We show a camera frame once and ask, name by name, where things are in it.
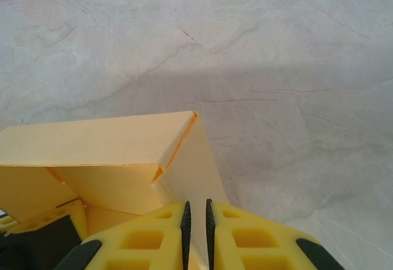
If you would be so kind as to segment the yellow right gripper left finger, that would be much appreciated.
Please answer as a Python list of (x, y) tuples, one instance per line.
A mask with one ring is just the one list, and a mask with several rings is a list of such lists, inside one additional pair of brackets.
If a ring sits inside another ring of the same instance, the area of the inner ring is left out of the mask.
[(89, 236), (56, 270), (189, 270), (191, 227), (177, 202)]

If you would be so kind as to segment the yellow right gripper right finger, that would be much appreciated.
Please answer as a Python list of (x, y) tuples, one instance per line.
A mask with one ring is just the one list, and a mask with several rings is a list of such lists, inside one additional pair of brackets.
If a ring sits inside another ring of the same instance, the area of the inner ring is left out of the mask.
[(206, 239), (209, 270), (338, 270), (311, 235), (211, 199)]

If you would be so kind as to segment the yellow paper box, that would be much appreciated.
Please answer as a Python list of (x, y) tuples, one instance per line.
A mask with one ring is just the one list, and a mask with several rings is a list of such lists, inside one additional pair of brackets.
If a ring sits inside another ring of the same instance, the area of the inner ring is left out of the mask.
[(196, 112), (24, 125), (0, 131), (0, 209), (18, 222), (79, 199), (91, 230), (189, 201), (192, 253), (208, 268), (205, 205), (225, 202)]

